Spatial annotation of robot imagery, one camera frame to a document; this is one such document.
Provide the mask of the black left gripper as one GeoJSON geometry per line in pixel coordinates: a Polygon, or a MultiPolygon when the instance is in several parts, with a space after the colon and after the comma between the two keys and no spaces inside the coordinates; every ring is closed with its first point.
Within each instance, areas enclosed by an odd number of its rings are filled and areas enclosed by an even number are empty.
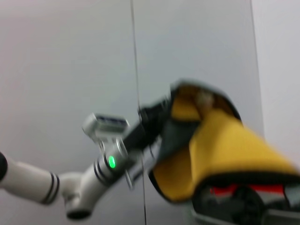
{"type": "Polygon", "coordinates": [[[162,134],[171,118],[172,94],[144,105],[138,110],[139,121],[122,139],[126,150],[144,150],[162,134]]]}

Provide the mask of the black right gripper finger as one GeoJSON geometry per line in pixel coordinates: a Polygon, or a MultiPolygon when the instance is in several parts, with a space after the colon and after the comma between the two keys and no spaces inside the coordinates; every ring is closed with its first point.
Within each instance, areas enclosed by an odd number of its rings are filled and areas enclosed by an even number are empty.
{"type": "Polygon", "coordinates": [[[195,225],[262,225],[265,185],[205,186],[193,196],[195,225]]]}

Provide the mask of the yellow and grey towel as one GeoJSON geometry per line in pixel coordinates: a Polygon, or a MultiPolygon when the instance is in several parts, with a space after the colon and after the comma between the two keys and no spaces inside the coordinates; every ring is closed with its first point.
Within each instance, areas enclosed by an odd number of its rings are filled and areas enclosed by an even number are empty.
{"type": "Polygon", "coordinates": [[[207,186],[300,185],[300,168],[243,125],[224,91],[182,79],[171,85],[170,97],[149,171],[153,187],[168,202],[188,201],[207,186]]]}

